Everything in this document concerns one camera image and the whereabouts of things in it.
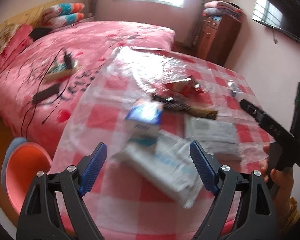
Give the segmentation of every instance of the human hand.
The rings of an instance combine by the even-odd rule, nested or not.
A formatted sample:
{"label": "human hand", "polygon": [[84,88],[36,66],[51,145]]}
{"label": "human hand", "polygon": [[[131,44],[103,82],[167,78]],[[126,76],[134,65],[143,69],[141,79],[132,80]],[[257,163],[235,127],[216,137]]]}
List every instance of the human hand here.
{"label": "human hand", "polygon": [[[269,154],[269,144],[263,146],[263,150]],[[261,174],[264,181],[267,183],[269,176],[267,175],[268,170],[268,158],[260,162]],[[283,217],[289,213],[291,204],[290,196],[293,187],[293,173],[292,169],[290,173],[285,173],[283,171],[278,171],[272,169],[270,172],[270,177],[272,181],[279,186],[277,194],[273,198],[274,207],[276,209],[278,217]]]}

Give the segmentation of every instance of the dresser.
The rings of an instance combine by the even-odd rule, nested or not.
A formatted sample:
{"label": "dresser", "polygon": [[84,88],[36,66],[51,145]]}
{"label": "dresser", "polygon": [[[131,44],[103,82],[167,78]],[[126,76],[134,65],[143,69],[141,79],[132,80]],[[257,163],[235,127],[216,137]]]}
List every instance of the dresser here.
{"label": "dresser", "polygon": [[241,23],[228,15],[204,17],[195,56],[220,66],[226,63]]}

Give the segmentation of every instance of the red and white checkered tablecloth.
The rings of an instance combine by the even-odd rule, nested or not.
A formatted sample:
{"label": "red and white checkered tablecloth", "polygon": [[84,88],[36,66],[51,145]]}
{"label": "red and white checkered tablecloth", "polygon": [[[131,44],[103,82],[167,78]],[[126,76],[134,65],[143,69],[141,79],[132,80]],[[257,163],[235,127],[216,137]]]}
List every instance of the red and white checkered tablecloth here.
{"label": "red and white checkered tablecloth", "polygon": [[[233,169],[250,173],[266,157],[262,150],[272,138],[240,109],[227,86],[235,81],[245,98],[259,105],[245,79],[211,62],[159,49],[119,47],[107,59],[69,119],[54,156],[51,173],[76,165],[90,155],[99,142],[108,146],[108,158],[84,202],[106,240],[189,240],[202,223],[213,196],[203,189],[194,206],[184,209],[132,168],[111,156],[120,151],[129,133],[124,118],[135,100],[161,89],[165,80],[192,75],[209,93],[193,103],[219,110],[218,120],[235,123],[241,163]],[[183,136],[183,116],[164,113],[162,129]],[[236,195],[228,221],[234,219]],[[58,198],[66,228],[71,223],[62,198]]]}

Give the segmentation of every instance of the silver screw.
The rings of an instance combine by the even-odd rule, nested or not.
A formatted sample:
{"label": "silver screw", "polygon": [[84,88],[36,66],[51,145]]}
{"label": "silver screw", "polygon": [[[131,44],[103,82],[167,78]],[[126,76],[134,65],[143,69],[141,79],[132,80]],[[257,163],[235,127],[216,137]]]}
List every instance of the silver screw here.
{"label": "silver screw", "polygon": [[254,170],[253,174],[256,175],[256,176],[258,176],[258,177],[261,176],[261,172],[258,171],[258,170]]}
{"label": "silver screw", "polygon": [[37,172],[37,177],[42,177],[44,175],[44,171],[38,171]]}
{"label": "silver screw", "polygon": [[76,169],[76,166],[71,165],[71,166],[69,166],[69,167],[67,168],[67,171],[73,172],[73,171],[75,171],[75,169]]}
{"label": "silver screw", "polygon": [[229,170],[230,170],[230,167],[229,167],[228,165],[222,165],[222,166],[221,166],[221,169],[222,169],[223,171],[229,171]]}

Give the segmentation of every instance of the white plastic package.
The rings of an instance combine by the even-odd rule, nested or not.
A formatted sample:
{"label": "white plastic package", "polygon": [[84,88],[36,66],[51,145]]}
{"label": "white plastic package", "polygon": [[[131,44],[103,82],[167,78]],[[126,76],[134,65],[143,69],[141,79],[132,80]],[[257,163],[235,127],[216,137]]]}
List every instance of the white plastic package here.
{"label": "white plastic package", "polygon": [[189,153],[190,142],[165,130],[157,140],[132,137],[114,157],[127,163],[166,195],[191,208],[203,183]]}
{"label": "white plastic package", "polygon": [[192,117],[185,119],[185,138],[197,140],[209,154],[219,161],[241,161],[236,128],[233,123]]}

